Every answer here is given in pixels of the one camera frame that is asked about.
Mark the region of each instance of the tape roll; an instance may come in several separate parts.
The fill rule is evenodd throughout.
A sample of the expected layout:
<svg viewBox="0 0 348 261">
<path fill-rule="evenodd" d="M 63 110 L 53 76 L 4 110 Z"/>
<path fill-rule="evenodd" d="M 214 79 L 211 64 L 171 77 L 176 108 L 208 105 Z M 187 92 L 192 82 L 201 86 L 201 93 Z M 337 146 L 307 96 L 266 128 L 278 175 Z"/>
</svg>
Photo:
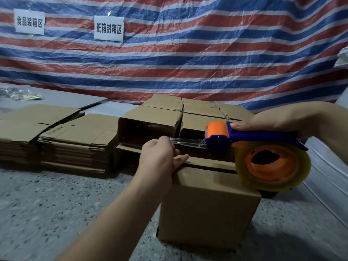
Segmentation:
<svg viewBox="0 0 348 261">
<path fill-rule="evenodd" d="M 309 174 L 307 152 L 286 143 L 239 141 L 235 148 L 236 171 L 249 186 L 265 191 L 280 191 L 300 184 Z M 256 163 L 255 156 L 270 151 L 278 159 L 270 163 Z"/>
</svg>

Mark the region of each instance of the red white and blue striped tarp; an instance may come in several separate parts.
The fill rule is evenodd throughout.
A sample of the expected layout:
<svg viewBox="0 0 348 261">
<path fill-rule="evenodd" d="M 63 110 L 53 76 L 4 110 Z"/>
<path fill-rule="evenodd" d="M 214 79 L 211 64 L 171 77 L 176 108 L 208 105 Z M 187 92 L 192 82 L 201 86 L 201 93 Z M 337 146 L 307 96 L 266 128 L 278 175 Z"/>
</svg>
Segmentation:
<svg viewBox="0 0 348 261">
<path fill-rule="evenodd" d="M 13 8 L 45 12 L 45 35 L 16 33 Z M 124 17 L 124 43 L 95 40 L 94 15 Z M 0 0 L 0 81 L 125 102 L 335 100 L 347 44 L 348 0 Z"/>
</svg>

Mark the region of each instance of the plastic bag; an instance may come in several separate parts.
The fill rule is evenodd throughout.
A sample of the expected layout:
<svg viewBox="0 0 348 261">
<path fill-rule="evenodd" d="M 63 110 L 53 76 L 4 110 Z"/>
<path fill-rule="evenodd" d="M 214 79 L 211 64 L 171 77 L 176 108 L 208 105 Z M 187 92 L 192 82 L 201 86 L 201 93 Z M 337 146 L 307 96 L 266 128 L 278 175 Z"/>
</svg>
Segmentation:
<svg viewBox="0 0 348 261">
<path fill-rule="evenodd" d="M 26 88 L 18 88 L 18 87 L 6 87 L 0 88 L 0 98 L 10 97 L 19 102 L 27 101 L 27 100 L 41 100 L 42 97 L 40 94 L 35 94 L 29 91 Z"/>
</svg>

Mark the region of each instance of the tape gun handle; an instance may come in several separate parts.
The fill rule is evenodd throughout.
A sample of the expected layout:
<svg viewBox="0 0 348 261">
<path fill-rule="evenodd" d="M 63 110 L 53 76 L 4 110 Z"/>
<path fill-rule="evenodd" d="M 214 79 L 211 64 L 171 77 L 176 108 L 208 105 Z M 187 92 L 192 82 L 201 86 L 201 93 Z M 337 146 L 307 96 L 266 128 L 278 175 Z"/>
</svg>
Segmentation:
<svg viewBox="0 0 348 261">
<path fill-rule="evenodd" d="M 226 122 L 229 134 L 228 139 L 231 141 L 231 144 L 238 141 L 281 142 L 294 145 L 303 151 L 308 150 L 308 148 L 301 144 L 295 137 L 289 137 L 282 133 L 269 131 L 238 131 L 231 128 L 231 123 L 233 122 Z"/>
</svg>

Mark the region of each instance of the sign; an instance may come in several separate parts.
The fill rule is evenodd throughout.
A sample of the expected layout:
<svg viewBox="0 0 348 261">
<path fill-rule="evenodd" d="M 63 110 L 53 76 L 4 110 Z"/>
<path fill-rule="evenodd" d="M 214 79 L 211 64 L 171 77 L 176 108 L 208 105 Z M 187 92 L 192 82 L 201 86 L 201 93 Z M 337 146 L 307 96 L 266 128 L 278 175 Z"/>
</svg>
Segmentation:
<svg viewBox="0 0 348 261">
<path fill-rule="evenodd" d="M 124 18 L 94 16 L 94 39 L 123 42 Z"/>
<path fill-rule="evenodd" d="M 15 30 L 19 33 L 45 34 L 45 13 L 14 9 Z"/>
</svg>

